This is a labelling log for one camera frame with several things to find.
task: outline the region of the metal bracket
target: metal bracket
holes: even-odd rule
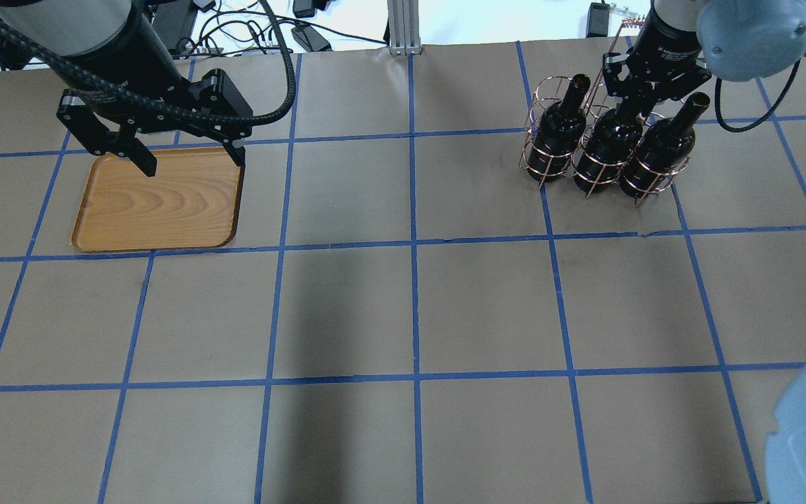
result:
[[[418,0],[388,0],[390,54],[422,54],[418,35]]]

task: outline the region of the wine bottle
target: wine bottle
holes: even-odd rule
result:
[[[574,183],[586,194],[601,193],[614,182],[618,170],[630,159],[642,137],[641,95],[624,99],[602,114],[576,165]]]
[[[589,90],[589,77],[578,73],[568,85],[564,99],[547,108],[540,118],[537,136],[528,156],[528,173],[536,181],[554,181],[568,164],[569,158],[558,157],[573,153],[586,131],[586,114],[580,108]]]
[[[692,127],[710,104],[711,99],[706,94],[694,93],[677,115],[658,121],[649,128],[639,142],[636,156],[618,179],[624,194],[633,198],[649,194],[661,184],[667,173],[686,159],[695,146]]]

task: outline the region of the braided cable hose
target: braided cable hose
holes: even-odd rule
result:
[[[269,22],[273,26],[278,26],[275,14],[272,12],[269,3],[266,0],[260,0],[263,10],[269,16]],[[276,39],[279,47],[282,47],[282,61],[285,64],[285,80],[288,84],[288,92],[285,94],[285,100],[282,102],[275,111],[268,112],[262,115],[253,115],[249,118],[240,118],[237,115],[223,115],[223,114],[205,114],[198,111],[189,111],[189,109],[181,108],[181,106],[170,105],[163,101],[148,98],[125,89],[118,84],[109,82],[102,77],[96,76],[95,73],[88,71],[77,64],[71,63],[61,55],[55,54],[51,50],[39,45],[26,35],[16,31],[16,29],[6,25],[0,19],[0,36],[6,41],[12,42],[20,48],[26,49],[33,55],[44,61],[54,70],[61,71],[63,74],[76,79],[77,81],[89,86],[98,92],[109,92],[115,95],[124,102],[137,106],[140,109],[147,109],[147,111],[157,112],[166,118],[173,119],[182,123],[196,124],[196,125],[234,125],[235,127],[254,127],[255,125],[266,125],[278,121],[288,114],[291,105],[295,100],[295,75],[294,66],[291,64],[291,56],[285,49],[285,39],[282,36],[281,30],[276,29]]]

